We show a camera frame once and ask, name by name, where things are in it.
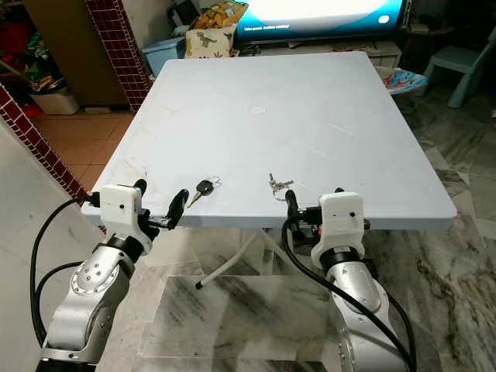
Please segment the flat screen television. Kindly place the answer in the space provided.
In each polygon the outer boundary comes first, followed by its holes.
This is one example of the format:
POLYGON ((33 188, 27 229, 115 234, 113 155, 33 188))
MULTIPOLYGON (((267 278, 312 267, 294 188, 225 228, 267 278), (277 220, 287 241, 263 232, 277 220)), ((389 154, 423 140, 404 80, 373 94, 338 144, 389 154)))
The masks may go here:
POLYGON ((243 0, 238 43, 322 40, 392 33, 408 0, 243 0))

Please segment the colourful printed toy bag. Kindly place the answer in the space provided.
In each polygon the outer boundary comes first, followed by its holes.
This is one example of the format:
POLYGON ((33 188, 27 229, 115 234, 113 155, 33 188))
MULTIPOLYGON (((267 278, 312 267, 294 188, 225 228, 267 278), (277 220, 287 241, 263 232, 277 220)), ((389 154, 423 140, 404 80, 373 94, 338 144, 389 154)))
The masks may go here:
POLYGON ((424 90, 429 81, 425 75, 401 68, 385 68, 379 72, 390 95, 414 95, 424 90))

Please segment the white plastic tub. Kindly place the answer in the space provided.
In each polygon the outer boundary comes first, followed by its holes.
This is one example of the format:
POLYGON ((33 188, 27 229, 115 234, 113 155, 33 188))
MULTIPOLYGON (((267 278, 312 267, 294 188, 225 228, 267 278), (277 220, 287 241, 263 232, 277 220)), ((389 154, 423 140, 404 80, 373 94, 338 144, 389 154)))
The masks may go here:
POLYGON ((46 95, 35 93, 29 96, 47 115, 73 115, 81 109, 68 88, 61 88, 46 95))

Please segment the light blue plastic stool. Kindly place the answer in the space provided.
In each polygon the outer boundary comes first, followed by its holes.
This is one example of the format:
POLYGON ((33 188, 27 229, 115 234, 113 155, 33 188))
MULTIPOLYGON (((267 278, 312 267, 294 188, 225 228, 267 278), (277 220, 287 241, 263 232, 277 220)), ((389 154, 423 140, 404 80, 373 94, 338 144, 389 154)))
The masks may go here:
POLYGON ((460 109, 468 93, 477 88, 478 79, 481 78, 482 71, 484 71, 485 60, 493 50, 496 50, 496 42, 489 43, 481 52, 458 46, 443 47, 429 60, 428 67, 424 72, 425 87, 431 84, 433 72, 439 68, 460 72, 462 78, 447 102, 450 109, 460 109))

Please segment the light blue storage bin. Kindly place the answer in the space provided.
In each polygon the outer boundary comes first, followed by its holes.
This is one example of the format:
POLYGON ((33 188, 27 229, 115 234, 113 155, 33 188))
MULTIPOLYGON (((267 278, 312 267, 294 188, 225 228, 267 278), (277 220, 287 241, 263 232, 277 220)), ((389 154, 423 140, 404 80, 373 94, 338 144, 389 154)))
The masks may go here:
POLYGON ((150 74, 157 76, 168 60, 184 59, 184 55, 187 53, 186 42, 185 36, 176 36, 176 38, 161 40, 151 46, 144 47, 142 53, 150 74))

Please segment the brown wooden cabinet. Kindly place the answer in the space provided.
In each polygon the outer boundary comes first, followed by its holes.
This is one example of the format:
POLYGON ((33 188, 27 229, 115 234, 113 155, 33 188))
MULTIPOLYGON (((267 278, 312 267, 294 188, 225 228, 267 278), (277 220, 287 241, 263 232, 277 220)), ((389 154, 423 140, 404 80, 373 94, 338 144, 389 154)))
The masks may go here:
POLYGON ((23 1, 79 104, 127 103, 84 0, 23 1))

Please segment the dinosaur print box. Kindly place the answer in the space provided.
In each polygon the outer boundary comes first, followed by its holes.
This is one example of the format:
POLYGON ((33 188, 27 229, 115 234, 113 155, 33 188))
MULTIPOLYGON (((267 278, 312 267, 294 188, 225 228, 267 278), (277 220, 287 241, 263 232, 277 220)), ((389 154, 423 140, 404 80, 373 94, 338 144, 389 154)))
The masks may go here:
POLYGON ((185 33, 185 59, 236 57, 234 36, 249 5, 223 0, 206 8, 185 33))

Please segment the white television stand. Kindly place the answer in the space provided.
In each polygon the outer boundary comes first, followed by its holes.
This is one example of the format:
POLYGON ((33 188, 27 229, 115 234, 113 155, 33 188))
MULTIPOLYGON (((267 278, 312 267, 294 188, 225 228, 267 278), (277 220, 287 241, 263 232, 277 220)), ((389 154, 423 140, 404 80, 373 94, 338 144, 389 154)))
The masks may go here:
POLYGON ((240 47, 239 57, 336 52, 365 52, 376 67, 398 68, 401 59, 401 49, 392 40, 302 40, 245 45, 240 47))

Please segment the white folding table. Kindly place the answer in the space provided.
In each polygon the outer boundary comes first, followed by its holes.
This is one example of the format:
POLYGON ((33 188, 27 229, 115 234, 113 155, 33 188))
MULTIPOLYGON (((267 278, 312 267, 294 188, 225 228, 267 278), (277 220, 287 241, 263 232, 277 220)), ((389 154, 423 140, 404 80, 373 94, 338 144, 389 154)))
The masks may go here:
POLYGON ((373 229, 446 230, 456 206, 367 54, 280 54, 164 63, 95 182, 146 180, 162 216, 180 189, 214 191, 181 226, 239 228, 235 265, 259 230, 282 226, 288 183, 304 206, 334 189, 361 195, 373 229))

